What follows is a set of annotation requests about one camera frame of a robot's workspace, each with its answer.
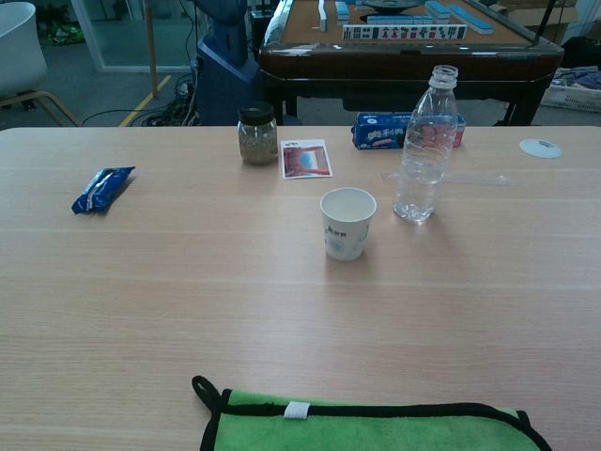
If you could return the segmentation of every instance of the oreo cookie box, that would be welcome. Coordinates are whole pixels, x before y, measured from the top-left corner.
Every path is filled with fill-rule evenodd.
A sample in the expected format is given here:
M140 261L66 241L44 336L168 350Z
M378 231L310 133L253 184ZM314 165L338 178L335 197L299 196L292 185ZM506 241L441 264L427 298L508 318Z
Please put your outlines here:
M411 113L378 115L359 113L352 128L353 144L359 150L400 148L399 142L402 143L405 139L405 131L410 119ZM454 148L458 148L461 145L465 129L466 121L461 115L458 115Z

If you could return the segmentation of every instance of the plastic water bottle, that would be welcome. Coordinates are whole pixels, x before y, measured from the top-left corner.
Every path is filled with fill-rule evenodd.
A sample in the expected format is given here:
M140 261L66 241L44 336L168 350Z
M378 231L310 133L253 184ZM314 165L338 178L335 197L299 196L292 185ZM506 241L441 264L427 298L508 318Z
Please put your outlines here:
M430 87L418 102L405 133L394 212L414 223L434 211L457 131L453 88L459 71L436 66Z

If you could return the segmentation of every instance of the green towel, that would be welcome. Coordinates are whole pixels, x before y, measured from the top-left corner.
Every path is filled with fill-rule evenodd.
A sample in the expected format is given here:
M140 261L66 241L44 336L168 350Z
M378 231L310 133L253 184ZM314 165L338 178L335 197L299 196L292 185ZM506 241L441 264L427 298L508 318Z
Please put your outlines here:
M484 404L354 406L232 390L220 395L202 376L193 378L193 388L211 410L201 451L551 449L526 413ZM300 418L286 417L294 408Z

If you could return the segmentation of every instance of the plastic basket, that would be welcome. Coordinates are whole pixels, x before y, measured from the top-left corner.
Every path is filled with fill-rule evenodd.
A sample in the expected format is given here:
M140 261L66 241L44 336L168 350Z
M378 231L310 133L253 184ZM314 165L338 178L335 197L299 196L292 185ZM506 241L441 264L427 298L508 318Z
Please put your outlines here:
M601 89L549 86L541 105L601 113Z

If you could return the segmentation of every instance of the white disc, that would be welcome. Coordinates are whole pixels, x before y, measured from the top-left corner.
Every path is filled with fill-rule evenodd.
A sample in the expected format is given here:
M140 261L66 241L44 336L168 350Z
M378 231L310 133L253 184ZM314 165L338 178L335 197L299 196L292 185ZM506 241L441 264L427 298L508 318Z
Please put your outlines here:
M562 148L557 144L551 143L545 139L525 139L519 146L529 155L538 158L560 158L562 156Z

